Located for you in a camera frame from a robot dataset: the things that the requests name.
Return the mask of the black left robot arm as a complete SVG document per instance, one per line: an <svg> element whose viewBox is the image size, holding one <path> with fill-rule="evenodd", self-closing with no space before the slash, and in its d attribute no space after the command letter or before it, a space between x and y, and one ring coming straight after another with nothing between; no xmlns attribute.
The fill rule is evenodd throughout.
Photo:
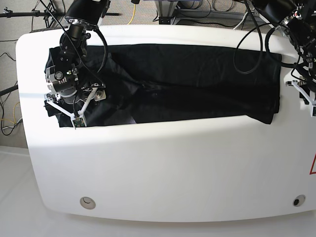
<svg viewBox="0 0 316 237"><path fill-rule="evenodd" d="M314 0L245 0L246 13L254 23L251 31L259 35L258 60L249 69L240 68L237 56L233 66L242 75L250 75L267 67L288 69L287 85L299 91L301 99L316 107L316 2ZM271 51L271 37L280 30L296 52L297 58L286 63Z"/></svg>

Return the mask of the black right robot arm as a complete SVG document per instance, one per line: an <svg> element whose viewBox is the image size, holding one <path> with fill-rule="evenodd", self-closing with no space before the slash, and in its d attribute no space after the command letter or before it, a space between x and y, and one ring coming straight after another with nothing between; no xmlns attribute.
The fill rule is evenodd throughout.
<svg viewBox="0 0 316 237"><path fill-rule="evenodd" d="M69 7L65 20L69 29L60 37L59 51L49 51L45 69L45 107L50 116L66 115L72 126L86 127L85 111L91 100L106 99L105 84L84 62L87 56L87 40L94 31L101 39L104 55L100 65L103 69L108 59L108 45L99 27L106 15L109 0L76 0Z"/></svg>

